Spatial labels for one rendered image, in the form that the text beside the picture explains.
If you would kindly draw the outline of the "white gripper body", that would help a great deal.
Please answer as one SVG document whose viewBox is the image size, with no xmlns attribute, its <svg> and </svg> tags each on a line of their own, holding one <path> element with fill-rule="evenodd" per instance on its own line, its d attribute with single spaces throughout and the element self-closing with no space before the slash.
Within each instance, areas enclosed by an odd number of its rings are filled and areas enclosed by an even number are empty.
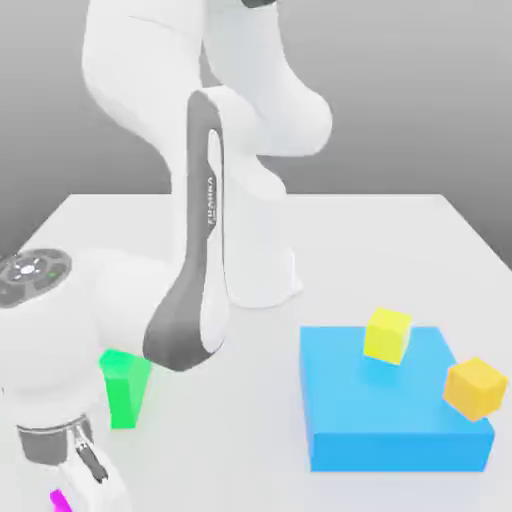
<svg viewBox="0 0 512 512">
<path fill-rule="evenodd" d="M 114 467 L 98 483 L 83 465 L 61 465 L 66 497 L 73 512 L 131 512 L 131 500 L 124 481 Z"/>
</svg>

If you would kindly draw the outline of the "small magenta cube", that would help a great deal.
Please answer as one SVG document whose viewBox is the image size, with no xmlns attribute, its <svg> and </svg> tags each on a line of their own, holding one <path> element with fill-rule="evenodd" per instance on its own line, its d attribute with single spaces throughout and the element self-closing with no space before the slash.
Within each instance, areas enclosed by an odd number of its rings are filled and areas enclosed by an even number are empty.
<svg viewBox="0 0 512 512">
<path fill-rule="evenodd" d="M 55 489 L 49 494 L 53 512 L 73 512 L 66 496 L 61 489 Z"/>
</svg>

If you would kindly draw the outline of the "small green cube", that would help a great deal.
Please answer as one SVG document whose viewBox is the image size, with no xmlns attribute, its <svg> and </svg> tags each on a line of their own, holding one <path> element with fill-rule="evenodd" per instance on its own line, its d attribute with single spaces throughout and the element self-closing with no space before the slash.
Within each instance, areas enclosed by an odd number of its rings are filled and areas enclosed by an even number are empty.
<svg viewBox="0 0 512 512">
<path fill-rule="evenodd" d="M 100 359 L 112 429 L 137 425 L 152 365 L 143 357 L 107 350 Z"/>
</svg>

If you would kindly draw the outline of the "small yellow cube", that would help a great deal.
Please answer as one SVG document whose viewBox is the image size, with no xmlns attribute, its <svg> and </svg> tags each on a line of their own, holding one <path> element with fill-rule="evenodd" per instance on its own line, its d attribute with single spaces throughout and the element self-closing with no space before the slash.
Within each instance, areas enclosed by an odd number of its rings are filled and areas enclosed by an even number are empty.
<svg viewBox="0 0 512 512">
<path fill-rule="evenodd" d="M 411 315 L 377 308 L 366 326 L 363 354 L 392 365 L 400 365 L 409 344 L 411 328 Z"/>
</svg>

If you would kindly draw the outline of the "small orange cube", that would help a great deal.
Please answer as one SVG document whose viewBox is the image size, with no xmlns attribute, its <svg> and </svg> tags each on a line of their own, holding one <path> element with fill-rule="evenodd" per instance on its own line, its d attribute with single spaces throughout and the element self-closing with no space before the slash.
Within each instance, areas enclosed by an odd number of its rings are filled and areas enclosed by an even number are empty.
<svg viewBox="0 0 512 512">
<path fill-rule="evenodd" d="M 448 369 L 443 399 L 466 419 L 476 422 L 501 407 L 507 385 L 506 376 L 474 357 Z"/>
</svg>

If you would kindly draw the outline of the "large blue box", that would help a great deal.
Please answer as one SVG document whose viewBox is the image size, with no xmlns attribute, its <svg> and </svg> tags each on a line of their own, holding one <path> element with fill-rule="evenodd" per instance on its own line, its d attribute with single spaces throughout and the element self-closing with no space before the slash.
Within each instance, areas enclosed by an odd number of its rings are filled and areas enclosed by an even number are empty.
<svg viewBox="0 0 512 512">
<path fill-rule="evenodd" d="M 402 363 L 364 356 L 359 326 L 300 330 L 313 472 L 481 472 L 495 432 L 443 399 L 455 358 L 437 327 L 415 327 Z"/>
</svg>

